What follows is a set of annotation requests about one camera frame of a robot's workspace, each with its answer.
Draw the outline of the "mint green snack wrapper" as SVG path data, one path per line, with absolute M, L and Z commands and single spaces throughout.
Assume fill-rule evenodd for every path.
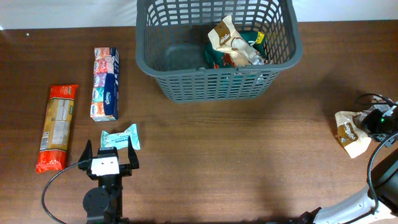
M 101 147 L 115 147 L 117 150 L 128 147 L 129 139 L 134 150 L 140 150 L 141 144 L 137 132 L 137 125 L 132 124 L 121 133 L 110 134 L 106 131 L 101 133 Z

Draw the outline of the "beige brown snack pouch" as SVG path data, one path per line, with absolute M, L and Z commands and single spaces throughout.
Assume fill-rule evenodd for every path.
M 366 152 L 372 141 L 354 122 L 361 115 L 362 112 L 351 111 L 335 113 L 338 141 L 352 159 Z
M 224 17 L 209 31 L 208 38 L 213 49 L 229 54 L 237 67 L 265 64 L 257 50 L 241 37 L 230 15 Z

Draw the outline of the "green snack bag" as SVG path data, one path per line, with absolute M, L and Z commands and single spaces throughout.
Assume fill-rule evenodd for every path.
M 265 34 L 258 31 L 247 30 L 242 31 L 239 34 L 251 47 L 257 50 L 257 54 L 262 57 L 265 64 L 274 63 L 273 60 L 268 56 Z M 204 49 L 204 56 L 206 62 L 212 68 L 218 69 L 237 67 L 229 54 L 214 50 L 211 44 L 206 45 Z

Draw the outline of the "grey plastic basket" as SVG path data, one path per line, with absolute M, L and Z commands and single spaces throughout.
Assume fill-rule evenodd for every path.
M 207 63 L 208 33 L 226 16 L 240 32 L 264 34 L 267 65 L 215 68 Z M 302 55 L 292 1 L 137 3 L 136 62 L 175 102 L 255 98 Z

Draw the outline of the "orange spaghetti pasta package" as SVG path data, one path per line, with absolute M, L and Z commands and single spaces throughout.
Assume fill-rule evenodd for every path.
M 67 159 L 78 85 L 52 85 L 44 119 L 36 172 L 63 170 Z

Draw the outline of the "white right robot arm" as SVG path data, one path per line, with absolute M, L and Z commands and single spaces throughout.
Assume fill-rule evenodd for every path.
M 372 140 L 379 145 L 366 168 L 367 184 L 336 205 L 303 213 L 297 223 L 372 223 L 397 217 L 397 151 L 379 164 L 374 160 L 383 147 L 397 142 L 397 103 L 373 103 L 364 112 L 335 114 L 340 144 L 351 158 L 364 153 Z

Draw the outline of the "Kleenex tissue multipack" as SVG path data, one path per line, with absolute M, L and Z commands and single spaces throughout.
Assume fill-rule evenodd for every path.
M 119 52 L 116 47 L 96 47 L 90 117 L 116 121 L 119 109 Z

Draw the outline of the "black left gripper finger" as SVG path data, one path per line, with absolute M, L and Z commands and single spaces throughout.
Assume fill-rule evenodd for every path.
M 131 137 L 128 137 L 127 151 L 128 151 L 128 159 L 129 159 L 131 169 L 138 169 L 139 168 L 139 160 L 138 160 L 137 154 L 132 146 Z
M 91 160 L 93 158 L 93 151 L 92 151 L 92 145 L 91 141 L 87 140 L 85 150 L 83 151 L 82 155 L 80 156 L 78 160 L 78 168 L 80 170 L 87 170 L 90 168 L 91 165 Z

